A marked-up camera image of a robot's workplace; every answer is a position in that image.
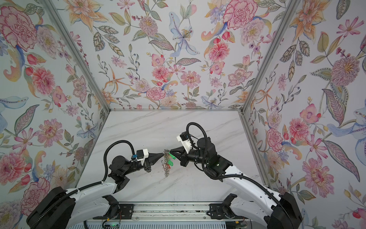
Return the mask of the round metal key organizer disc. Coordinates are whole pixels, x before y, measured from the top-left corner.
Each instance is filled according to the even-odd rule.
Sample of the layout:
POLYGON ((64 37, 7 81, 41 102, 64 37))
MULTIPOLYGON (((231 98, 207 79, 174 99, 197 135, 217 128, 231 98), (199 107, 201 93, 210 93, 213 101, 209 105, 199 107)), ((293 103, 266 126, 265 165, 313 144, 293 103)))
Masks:
POLYGON ((171 170, 171 166, 168 165, 168 159, 169 159, 169 153, 170 151, 165 149, 164 150, 164 157, 162 159, 162 166, 163 166, 163 169, 164 169, 164 173, 165 173, 165 177, 168 177, 169 174, 170 174, 170 170, 171 170))

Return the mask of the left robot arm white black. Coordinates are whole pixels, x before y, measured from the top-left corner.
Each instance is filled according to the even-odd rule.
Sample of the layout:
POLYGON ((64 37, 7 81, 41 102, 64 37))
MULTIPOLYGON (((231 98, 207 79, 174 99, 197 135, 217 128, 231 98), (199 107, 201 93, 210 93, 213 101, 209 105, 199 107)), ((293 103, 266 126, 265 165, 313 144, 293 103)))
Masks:
POLYGON ((150 172, 151 167, 163 156, 163 153, 150 154, 145 150, 139 150, 138 155, 132 156, 131 160, 117 156, 107 167, 102 181, 81 188, 54 188, 27 217, 26 222, 32 229, 67 229, 89 219, 119 216, 121 206, 113 195, 124 189, 130 181, 127 175, 141 169, 150 172))

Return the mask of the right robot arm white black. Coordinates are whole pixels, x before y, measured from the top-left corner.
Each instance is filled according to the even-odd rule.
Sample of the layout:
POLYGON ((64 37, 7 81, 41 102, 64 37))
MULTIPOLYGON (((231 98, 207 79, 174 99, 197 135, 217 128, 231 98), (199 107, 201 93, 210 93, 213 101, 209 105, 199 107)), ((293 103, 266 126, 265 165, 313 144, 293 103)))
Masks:
POLYGON ((229 194, 220 204, 210 204, 211 219, 249 219, 267 229, 298 229, 303 217, 295 198, 266 188, 241 172, 232 162, 218 155, 210 138, 201 138, 195 145, 187 136, 177 136, 182 145, 172 149, 181 166, 196 163, 212 180, 218 180, 239 191, 229 194))

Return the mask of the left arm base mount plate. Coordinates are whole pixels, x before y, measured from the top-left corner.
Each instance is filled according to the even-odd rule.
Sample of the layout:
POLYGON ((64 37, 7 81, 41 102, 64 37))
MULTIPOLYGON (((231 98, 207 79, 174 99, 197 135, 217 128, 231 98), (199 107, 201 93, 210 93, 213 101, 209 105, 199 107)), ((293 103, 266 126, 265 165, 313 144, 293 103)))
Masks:
POLYGON ((103 216, 94 217, 93 219, 132 219, 134 204, 119 204, 111 206, 107 213, 103 216))

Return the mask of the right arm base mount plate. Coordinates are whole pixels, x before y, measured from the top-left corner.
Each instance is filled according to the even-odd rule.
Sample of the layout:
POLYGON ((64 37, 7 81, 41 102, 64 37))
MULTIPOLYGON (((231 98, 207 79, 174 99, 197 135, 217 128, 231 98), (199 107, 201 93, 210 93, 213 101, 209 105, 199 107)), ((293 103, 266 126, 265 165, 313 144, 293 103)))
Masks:
POLYGON ((226 204, 210 204, 209 210, 206 212, 206 214, 211 219, 217 219, 217 220, 224 220, 224 219, 230 219, 230 220, 239 220, 244 221, 246 218, 243 216, 238 216, 234 214, 232 209, 229 205, 226 204))

